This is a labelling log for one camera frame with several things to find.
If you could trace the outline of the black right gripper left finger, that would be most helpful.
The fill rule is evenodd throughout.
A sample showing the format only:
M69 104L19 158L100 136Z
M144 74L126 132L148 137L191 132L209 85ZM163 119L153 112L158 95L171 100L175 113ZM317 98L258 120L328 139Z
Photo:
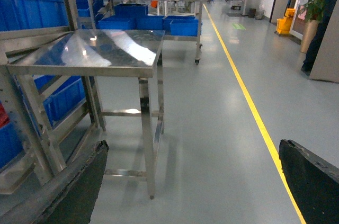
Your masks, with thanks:
M98 141L40 190L1 216L1 223L89 223L109 146Z

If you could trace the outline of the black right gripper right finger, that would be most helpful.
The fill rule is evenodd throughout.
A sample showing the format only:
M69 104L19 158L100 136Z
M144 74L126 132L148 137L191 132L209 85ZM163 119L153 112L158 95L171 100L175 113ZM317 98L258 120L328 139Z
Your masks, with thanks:
M279 144L287 185L306 223L338 223L338 168L293 140Z

